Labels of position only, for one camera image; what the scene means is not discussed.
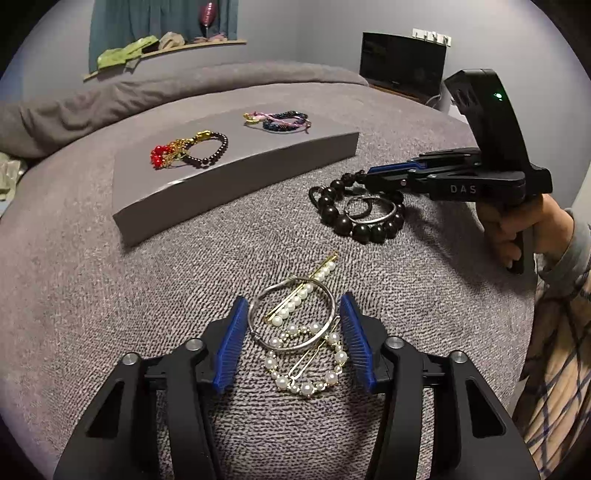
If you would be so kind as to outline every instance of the flat screen tv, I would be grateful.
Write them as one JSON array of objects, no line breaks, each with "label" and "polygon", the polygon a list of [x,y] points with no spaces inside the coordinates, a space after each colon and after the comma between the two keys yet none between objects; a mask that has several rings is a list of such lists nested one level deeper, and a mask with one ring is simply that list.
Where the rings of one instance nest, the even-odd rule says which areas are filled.
[{"label": "flat screen tv", "polygon": [[439,95],[447,47],[417,38],[363,34],[359,74],[421,101]]}]

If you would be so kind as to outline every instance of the teal curtain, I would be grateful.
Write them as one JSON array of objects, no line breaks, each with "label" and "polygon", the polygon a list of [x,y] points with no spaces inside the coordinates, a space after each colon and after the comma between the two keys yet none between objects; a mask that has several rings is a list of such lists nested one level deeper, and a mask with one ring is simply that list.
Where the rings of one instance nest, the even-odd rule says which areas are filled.
[{"label": "teal curtain", "polygon": [[[89,71],[108,48],[120,48],[139,38],[166,32],[181,34],[186,41],[201,37],[201,7],[211,0],[95,0],[90,24]],[[217,16],[209,36],[224,33],[236,40],[238,0],[214,0]]]}]

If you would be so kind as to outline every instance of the plaid fabric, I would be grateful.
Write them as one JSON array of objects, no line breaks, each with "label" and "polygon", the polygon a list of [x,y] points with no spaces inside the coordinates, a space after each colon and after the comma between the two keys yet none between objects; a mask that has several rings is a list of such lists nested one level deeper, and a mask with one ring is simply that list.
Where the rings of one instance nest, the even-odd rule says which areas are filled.
[{"label": "plaid fabric", "polygon": [[548,477],[591,415],[591,259],[568,297],[538,287],[534,327],[514,421]]}]

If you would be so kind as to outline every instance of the silver bangle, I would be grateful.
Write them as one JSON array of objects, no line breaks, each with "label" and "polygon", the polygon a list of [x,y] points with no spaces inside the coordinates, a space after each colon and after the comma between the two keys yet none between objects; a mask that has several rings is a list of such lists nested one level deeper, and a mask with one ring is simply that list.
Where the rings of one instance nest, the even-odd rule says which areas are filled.
[{"label": "silver bangle", "polygon": [[[272,291],[279,290],[280,288],[284,288],[286,286],[289,286],[292,283],[313,283],[314,285],[320,287],[323,290],[323,292],[326,293],[326,296],[330,300],[330,315],[329,315],[328,320],[324,324],[324,326],[320,329],[320,331],[318,331],[318,333],[315,334],[313,337],[307,339],[305,342],[299,343],[298,345],[289,346],[289,347],[282,347],[282,348],[273,347],[270,344],[268,344],[266,341],[264,341],[262,339],[261,334],[255,330],[255,326],[254,326],[255,313],[256,313],[256,310],[259,306],[260,301],[267,294],[269,294]],[[298,350],[302,350],[303,348],[314,345],[317,340],[322,338],[326,334],[326,332],[328,332],[332,323],[334,322],[335,314],[336,314],[335,296],[326,287],[326,285],[324,285],[321,281],[316,280],[315,278],[296,277],[294,275],[291,275],[291,276],[287,277],[285,280],[283,280],[282,282],[279,282],[275,285],[271,285],[270,287],[265,288],[265,290],[263,290],[255,298],[255,300],[251,303],[250,307],[248,308],[248,328],[251,331],[251,335],[256,340],[256,342],[259,343],[259,345],[261,345],[262,347],[264,347],[267,350],[271,350],[276,353],[297,352]]]},{"label": "silver bangle", "polygon": [[[365,201],[366,203],[369,200],[377,200],[380,201],[382,203],[388,203],[390,204],[390,206],[392,207],[392,211],[388,212],[386,215],[378,217],[378,218],[372,218],[370,220],[357,220],[355,215],[351,215],[349,213],[349,204],[353,203],[353,202],[361,202],[361,201]],[[396,215],[396,204],[392,201],[392,200],[388,200],[385,199],[379,195],[358,195],[356,197],[352,197],[349,200],[347,200],[347,203],[345,203],[345,208],[343,209],[343,213],[349,217],[349,219],[351,220],[351,222],[353,223],[359,223],[361,225],[373,225],[375,223],[380,223],[383,222],[385,220],[388,220],[389,218],[392,218],[394,215]]]}]

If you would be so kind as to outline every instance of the bed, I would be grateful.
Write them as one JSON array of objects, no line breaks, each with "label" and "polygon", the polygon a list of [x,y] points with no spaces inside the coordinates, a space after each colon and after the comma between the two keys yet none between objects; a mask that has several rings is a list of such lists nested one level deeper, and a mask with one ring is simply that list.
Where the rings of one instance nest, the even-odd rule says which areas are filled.
[{"label": "bed", "polygon": [[[122,244],[111,211],[121,148],[164,127],[268,102],[355,127],[357,155],[136,247]],[[0,151],[39,160],[0,221],[0,414],[13,436],[51,478],[123,353],[168,353],[225,315],[237,294],[252,299],[289,273],[307,274],[333,250],[335,294],[353,291],[366,314],[422,351],[464,350],[507,406],[530,338],[535,285],[494,261],[473,206],[406,195],[397,239],[359,245],[322,227],[307,195],[346,171],[471,145],[466,124],[369,88],[347,70],[310,64],[207,67],[7,106]],[[281,394],[261,353],[247,335],[234,386],[211,409],[226,478],[363,478],[383,398],[365,394],[350,365],[319,398]],[[428,477],[432,421],[427,395],[418,478]],[[162,476],[172,478],[165,437]]]}]

